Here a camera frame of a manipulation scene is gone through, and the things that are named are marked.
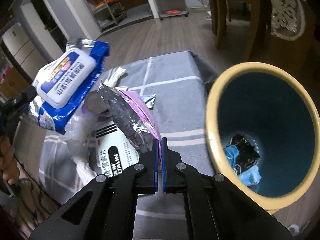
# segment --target lace tablecloth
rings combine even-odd
[[[209,0],[199,0],[204,6]],[[281,39],[294,41],[303,35],[305,16],[301,0],[271,0],[271,34]]]

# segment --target person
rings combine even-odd
[[[0,198],[0,240],[28,239],[31,232],[61,205],[38,185],[19,161],[17,162],[8,137],[0,137],[0,150],[3,179],[10,185],[17,184],[21,188],[14,204],[10,202],[10,205],[5,205]],[[4,196],[4,184],[0,185],[0,190],[0,196]]]
[[[20,171],[16,159],[13,157],[13,148],[7,136],[0,137],[0,150],[2,153],[2,157],[0,157],[2,176],[10,185],[16,184],[19,180]]]

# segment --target wet wipes package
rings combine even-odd
[[[95,66],[92,57],[78,48],[72,48],[54,64],[39,71],[36,77],[37,93],[52,107],[62,108]]]
[[[73,39],[66,52],[44,66],[33,85],[38,96],[30,103],[28,116],[40,127],[65,134],[65,126],[97,81],[109,55],[109,44]]]

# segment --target wooden chair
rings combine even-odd
[[[294,41],[287,41],[272,35],[268,48],[268,63],[282,68],[295,78],[299,78],[307,59],[316,25],[316,16],[310,6],[304,1],[301,1],[301,4],[306,26],[303,34]]]
[[[266,31],[266,21],[262,15],[263,0],[235,0],[251,5],[250,33],[244,50],[244,61],[249,61],[253,46],[257,41],[263,40]],[[227,7],[226,0],[210,0],[212,15],[212,32],[216,37],[216,47],[219,48],[222,36],[226,33]]]

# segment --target wooden floor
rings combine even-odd
[[[189,50],[199,55],[204,61],[212,66],[217,73],[222,73],[227,68],[241,62],[245,42],[249,30],[249,22],[232,20],[228,23],[227,36],[224,38],[221,48],[215,48],[215,36],[211,31],[211,22],[204,20],[206,13],[192,13],[189,17],[171,17],[163,21],[148,20],[142,23],[131,25],[116,32],[110,33],[100,38],[109,42],[110,56],[105,61],[107,69],[131,63],[140,59],[157,56],[161,54]],[[268,62],[266,60],[265,49],[258,51],[256,61]],[[306,87],[316,105],[320,106],[320,87],[310,85],[310,75],[314,73],[314,66],[320,66],[319,58],[311,55],[304,67],[305,71],[299,81]],[[26,134],[28,124],[24,124]],[[18,155],[35,176],[38,173],[38,160],[34,156],[40,156],[44,135],[41,129],[37,132],[38,146],[33,140],[27,140],[26,136],[17,139]],[[320,173],[317,174],[307,193],[293,205],[276,212],[277,219],[288,227],[296,224],[304,227],[311,219],[316,209],[320,206]]]

